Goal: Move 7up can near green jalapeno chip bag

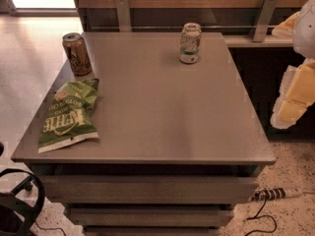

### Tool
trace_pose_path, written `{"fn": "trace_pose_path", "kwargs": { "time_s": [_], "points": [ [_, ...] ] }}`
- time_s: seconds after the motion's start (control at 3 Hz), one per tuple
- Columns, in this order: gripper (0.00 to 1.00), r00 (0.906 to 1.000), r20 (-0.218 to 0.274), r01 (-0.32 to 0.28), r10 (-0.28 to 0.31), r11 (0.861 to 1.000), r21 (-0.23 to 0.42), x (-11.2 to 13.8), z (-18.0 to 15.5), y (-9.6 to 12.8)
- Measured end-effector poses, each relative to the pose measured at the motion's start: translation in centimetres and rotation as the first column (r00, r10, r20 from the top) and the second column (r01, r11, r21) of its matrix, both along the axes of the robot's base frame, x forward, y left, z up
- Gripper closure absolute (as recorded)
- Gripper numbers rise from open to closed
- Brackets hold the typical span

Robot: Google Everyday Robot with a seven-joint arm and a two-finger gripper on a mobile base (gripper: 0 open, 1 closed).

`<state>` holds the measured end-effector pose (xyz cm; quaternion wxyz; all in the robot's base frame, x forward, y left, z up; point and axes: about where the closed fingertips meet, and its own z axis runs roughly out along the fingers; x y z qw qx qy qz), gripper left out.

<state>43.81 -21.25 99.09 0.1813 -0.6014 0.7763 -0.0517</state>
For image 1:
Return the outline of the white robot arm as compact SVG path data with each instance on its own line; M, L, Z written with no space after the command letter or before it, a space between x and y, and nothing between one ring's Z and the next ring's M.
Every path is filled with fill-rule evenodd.
M298 67L289 65L283 74L270 123L288 129L315 102L315 0L276 26L272 35L291 37L293 50L305 60Z

